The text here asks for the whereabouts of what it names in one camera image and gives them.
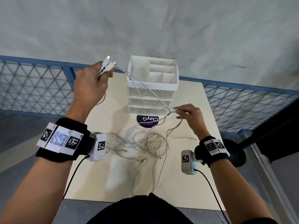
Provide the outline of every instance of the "diamond mesh panel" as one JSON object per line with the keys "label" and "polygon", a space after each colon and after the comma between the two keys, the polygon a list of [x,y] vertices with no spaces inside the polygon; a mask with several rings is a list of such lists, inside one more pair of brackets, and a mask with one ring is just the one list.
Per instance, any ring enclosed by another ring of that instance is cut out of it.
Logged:
{"label": "diamond mesh panel", "polygon": [[213,85],[204,85],[204,90],[219,131],[232,133],[253,130],[298,98]]}
{"label": "diamond mesh panel", "polygon": [[61,67],[0,61],[0,109],[65,115],[72,101]]}

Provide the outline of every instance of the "table top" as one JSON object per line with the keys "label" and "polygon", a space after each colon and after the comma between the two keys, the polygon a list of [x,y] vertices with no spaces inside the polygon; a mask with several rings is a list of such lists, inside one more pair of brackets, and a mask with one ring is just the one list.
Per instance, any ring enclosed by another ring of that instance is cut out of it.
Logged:
{"label": "table top", "polygon": [[[105,101],[96,106],[86,120],[89,131],[116,133],[121,129],[121,134],[122,131],[137,124],[137,115],[128,113],[126,90],[126,75],[114,73],[114,77],[109,79]],[[175,107],[188,103],[192,103],[201,109],[210,134],[221,139],[202,84],[180,80],[171,106]],[[179,123],[180,120],[176,119],[176,116],[177,114],[172,113],[164,124],[155,127],[155,131],[165,136],[167,129],[173,128]],[[168,140],[167,158],[154,194],[175,207],[219,210],[205,178],[200,173],[186,175],[181,171],[181,151],[186,149],[194,151],[194,148],[199,144],[187,122],[183,120],[182,124],[169,137],[171,139]],[[180,137],[191,137],[196,140],[172,140]],[[114,140],[115,138],[108,136],[107,145],[114,143]],[[140,167],[134,181],[134,193],[136,195],[151,192],[153,176],[155,176],[156,183],[165,159],[165,156],[161,159],[154,159],[147,154],[136,154],[137,159],[145,157],[147,161]],[[83,156],[79,156],[73,162],[68,182],[82,158]],[[78,168],[65,198],[116,202],[131,197],[133,175],[139,164],[140,162],[136,160],[122,158],[114,152],[107,153],[102,160],[97,162],[84,160]],[[224,208],[208,166],[197,163],[197,169],[206,175],[222,208]]]}

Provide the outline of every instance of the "right hand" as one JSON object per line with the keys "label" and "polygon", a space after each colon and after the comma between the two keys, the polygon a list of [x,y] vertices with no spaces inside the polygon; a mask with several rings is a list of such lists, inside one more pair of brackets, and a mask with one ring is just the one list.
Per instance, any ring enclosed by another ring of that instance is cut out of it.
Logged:
{"label": "right hand", "polygon": [[180,115],[177,116],[177,119],[181,119],[182,117],[183,119],[186,119],[189,127],[193,130],[199,140],[211,136],[207,131],[202,112],[199,108],[194,107],[193,104],[181,105],[175,108],[177,109],[176,113]]}

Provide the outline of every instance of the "claygo logo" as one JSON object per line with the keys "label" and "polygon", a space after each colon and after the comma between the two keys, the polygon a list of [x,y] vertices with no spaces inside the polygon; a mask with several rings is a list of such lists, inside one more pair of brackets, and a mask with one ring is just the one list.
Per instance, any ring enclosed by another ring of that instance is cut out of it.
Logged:
{"label": "claygo logo", "polygon": [[140,126],[145,128],[152,128],[159,122],[158,116],[137,116],[137,122]]}

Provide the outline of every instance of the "left hand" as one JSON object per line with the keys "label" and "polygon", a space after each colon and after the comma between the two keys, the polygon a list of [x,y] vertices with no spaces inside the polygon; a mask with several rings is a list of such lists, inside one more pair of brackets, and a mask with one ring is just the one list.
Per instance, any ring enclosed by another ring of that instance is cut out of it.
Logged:
{"label": "left hand", "polygon": [[102,61],[78,71],[74,82],[73,103],[66,117],[84,123],[93,107],[103,98],[114,68],[102,74],[98,81],[101,67]]}

